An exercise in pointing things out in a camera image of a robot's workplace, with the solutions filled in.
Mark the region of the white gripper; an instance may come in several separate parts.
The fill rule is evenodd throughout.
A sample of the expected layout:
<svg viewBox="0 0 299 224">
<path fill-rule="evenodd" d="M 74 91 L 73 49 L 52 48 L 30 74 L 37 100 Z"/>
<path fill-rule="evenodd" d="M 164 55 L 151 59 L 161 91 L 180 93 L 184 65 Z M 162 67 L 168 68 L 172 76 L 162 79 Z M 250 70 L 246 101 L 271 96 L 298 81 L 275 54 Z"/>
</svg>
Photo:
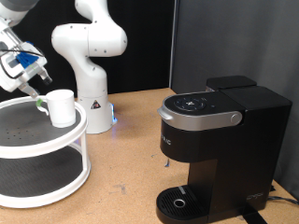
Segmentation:
<svg viewBox="0 0 299 224">
<path fill-rule="evenodd" d="M 52 82 L 51 77 L 44 67 L 37 74 L 41 77 L 45 85 L 49 85 Z M 19 63 L 11 67 L 8 63 L 1 62 L 0 86 L 5 91 L 13 92 L 19 89 L 32 98 L 36 98 L 39 92 L 28 84 L 29 79 L 30 77 Z"/>
</svg>

